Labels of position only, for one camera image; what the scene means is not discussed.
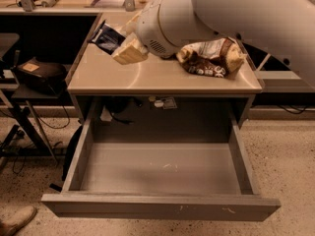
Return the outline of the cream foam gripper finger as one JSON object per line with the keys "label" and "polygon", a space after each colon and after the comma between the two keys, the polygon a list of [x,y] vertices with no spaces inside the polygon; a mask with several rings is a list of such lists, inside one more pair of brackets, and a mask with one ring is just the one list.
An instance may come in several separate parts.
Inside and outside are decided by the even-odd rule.
{"label": "cream foam gripper finger", "polygon": [[121,33],[124,36],[130,35],[132,32],[136,31],[137,23],[140,18],[141,13],[137,13],[135,16],[133,16],[122,28]]}
{"label": "cream foam gripper finger", "polygon": [[149,51],[133,32],[113,52],[111,57],[121,65],[143,62],[148,59]]}

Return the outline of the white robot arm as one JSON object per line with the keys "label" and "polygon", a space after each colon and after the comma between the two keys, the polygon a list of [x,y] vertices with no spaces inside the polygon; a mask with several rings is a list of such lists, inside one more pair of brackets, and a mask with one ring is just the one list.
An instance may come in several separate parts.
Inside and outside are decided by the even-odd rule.
{"label": "white robot arm", "polygon": [[309,0],[152,0],[112,57],[119,63],[169,57],[221,36],[259,48],[315,86],[315,5]]}

